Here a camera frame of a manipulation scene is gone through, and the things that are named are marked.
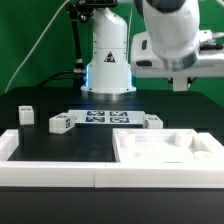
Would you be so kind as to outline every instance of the cable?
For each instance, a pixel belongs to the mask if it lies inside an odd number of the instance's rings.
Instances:
[[[70,0],[66,0],[61,7],[57,10],[57,12],[54,14],[54,16],[52,17],[51,21],[49,22],[49,24],[47,25],[47,27],[45,28],[45,30],[43,31],[43,33],[40,35],[39,39],[36,41],[36,43],[34,44],[33,48],[30,50],[30,52],[28,53],[28,55],[25,57],[25,59],[23,60],[23,62],[20,64],[20,66],[16,69],[15,73],[13,74],[12,78],[10,79],[6,89],[5,89],[5,93],[8,92],[12,82],[14,81],[14,79],[17,77],[18,73],[20,72],[20,70],[22,69],[22,67],[25,65],[25,63],[28,61],[28,59],[30,58],[30,56],[32,55],[32,53],[34,52],[34,50],[36,49],[36,47],[38,46],[38,44],[40,43],[40,41],[42,40],[42,38],[44,37],[44,35],[46,34],[46,32],[49,30],[50,26],[52,25],[52,23],[54,22],[54,20],[56,19],[56,17],[58,16],[58,14],[60,13],[60,11],[64,8],[64,6],[69,2]]]
[[[130,19],[129,19],[129,28],[128,28],[127,60],[128,60],[128,56],[129,56],[129,50],[130,50],[129,41],[130,41],[130,33],[131,33],[131,24],[132,24],[133,8],[134,8],[134,3],[132,2],[131,12],[130,12]]]
[[[48,77],[46,80],[42,81],[41,83],[39,83],[37,85],[37,87],[43,87],[47,82],[49,82],[50,80],[54,79],[54,78],[57,78],[59,76],[62,76],[62,75],[66,75],[66,74],[74,74],[74,71],[70,70],[70,71],[63,71],[63,72],[58,72],[50,77]]]
[[[75,80],[75,79],[80,79],[80,77],[69,77],[69,78],[53,78],[53,79],[49,79],[49,80],[46,80],[46,82],[42,85],[42,87],[47,84],[48,82],[51,82],[51,81],[60,81],[60,80]]]

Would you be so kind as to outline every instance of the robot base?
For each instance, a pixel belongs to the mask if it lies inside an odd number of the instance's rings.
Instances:
[[[89,97],[97,100],[118,101],[125,98],[134,97],[136,95],[136,88],[132,87],[131,89],[128,89],[127,92],[121,92],[121,93],[100,93],[100,92],[93,92],[91,90],[88,90],[87,88],[86,89],[82,88],[81,94],[84,97]]]

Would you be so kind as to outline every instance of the white tray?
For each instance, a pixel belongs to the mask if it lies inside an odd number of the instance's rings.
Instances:
[[[113,148],[117,162],[133,165],[224,161],[224,147],[192,129],[114,129]]]

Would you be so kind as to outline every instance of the small white block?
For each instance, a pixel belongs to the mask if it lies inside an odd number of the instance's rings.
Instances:
[[[18,145],[18,130],[5,131],[0,137],[0,161],[7,161]]]
[[[63,134],[75,126],[72,114],[61,113],[49,119],[49,132]]]
[[[156,115],[145,114],[143,116],[143,128],[145,128],[145,129],[163,129],[163,122]]]
[[[34,112],[32,106],[19,106],[20,125],[34,124]]]

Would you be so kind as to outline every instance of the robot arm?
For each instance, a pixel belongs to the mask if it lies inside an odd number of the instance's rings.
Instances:
[[[135,4],[147,32],[134,37],[133,75],[182,79],[185,85],[178,90],[187,90],[191,77],[224,76],[223,46],[216,47],[211,31],[199,30],[197,0],[135,0]]]

